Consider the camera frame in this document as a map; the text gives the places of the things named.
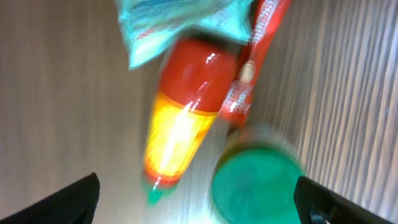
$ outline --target red packet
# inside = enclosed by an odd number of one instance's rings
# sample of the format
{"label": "red packet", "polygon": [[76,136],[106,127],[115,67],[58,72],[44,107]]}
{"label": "red packet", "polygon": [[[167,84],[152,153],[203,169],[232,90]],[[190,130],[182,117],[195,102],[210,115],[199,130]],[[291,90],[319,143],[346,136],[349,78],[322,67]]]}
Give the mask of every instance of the red packet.
{"label": "red packet", "polygon": [[246,122],[261,65],[289,4],[290,0],[259,1],[251,42],[239,57],[240,73],[220,109],[220,116],[236,126]]}

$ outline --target wooden table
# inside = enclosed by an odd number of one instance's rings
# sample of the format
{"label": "wooden table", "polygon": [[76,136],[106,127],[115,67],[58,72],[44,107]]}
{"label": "wooden table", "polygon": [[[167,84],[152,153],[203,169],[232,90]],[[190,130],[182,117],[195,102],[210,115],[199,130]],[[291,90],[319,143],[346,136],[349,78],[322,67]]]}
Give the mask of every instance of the wooden table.
{"label": "wooden table", "polygon": [[[249,122],[296,146],[308,176],[398,222],[398,2],[294,0]],[[140,174],[161,57],[133,72],[114,2],[0,1],[0,218],[96,172],[94,223],[213,223],[217,120],[176,191]]]}

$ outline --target yellow label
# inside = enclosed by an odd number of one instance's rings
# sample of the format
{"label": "yellow label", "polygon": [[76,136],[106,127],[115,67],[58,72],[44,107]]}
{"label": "yellow label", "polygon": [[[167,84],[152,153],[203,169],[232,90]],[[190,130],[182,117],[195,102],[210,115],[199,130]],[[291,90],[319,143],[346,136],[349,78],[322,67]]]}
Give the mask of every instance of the yellow label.
{"label": "yellow label", "polygon": [[145,156],[148,168],[167,176],[184,173],[217,116],[193,110],[197,103],[180,105],[163,93],[156,96]]}

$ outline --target sriracha bottle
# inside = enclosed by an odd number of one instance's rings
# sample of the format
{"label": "sriracha bottle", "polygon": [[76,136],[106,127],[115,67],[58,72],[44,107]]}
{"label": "sriracha bottle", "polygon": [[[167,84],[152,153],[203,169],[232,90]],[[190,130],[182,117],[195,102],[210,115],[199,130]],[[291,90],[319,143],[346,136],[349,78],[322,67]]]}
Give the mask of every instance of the sriracha bottle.
{"label": "sriracha bottle", "polygon": [[176,184],[227,95],[236,60],[193,39],[179,40],[162,68],[150,121],[144,173],[155,184]]}

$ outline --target plastic bag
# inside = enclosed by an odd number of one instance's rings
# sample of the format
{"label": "plastic bag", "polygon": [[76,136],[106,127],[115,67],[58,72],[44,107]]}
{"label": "plastic bag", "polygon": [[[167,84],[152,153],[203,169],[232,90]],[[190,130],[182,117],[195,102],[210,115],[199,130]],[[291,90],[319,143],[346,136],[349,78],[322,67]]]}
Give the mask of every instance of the plastic bag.
{"label": "plastic bag", "polygon": [[[191,16],[187,12],[191,12],[195,8],[196,1],[119,0],[119,23],[129,51],[129,68],[133,70],[161,54],[178,39],[180,31],[191,26],[206,29],[230,39],[248,41],[251,36],[251,28],[246,19],[246,13],[251,1],[198,1],[213,7],[207,11],[204,10],[206,7],[198,6],[197,11],[201,11],[201,16],[198,16],[197,12]],[[187,10],[187,12],[178,14],[174,12],[178,11],[177,9]],[[214,14],[214,9],[221,10]]]}
{"label": "plastic bag", "polygon": [[215,15],[208,16],[195,25],[200,29],[232,40],[249,42],[252,34],[248,20],[250,3],[252,0],[234,1]]}

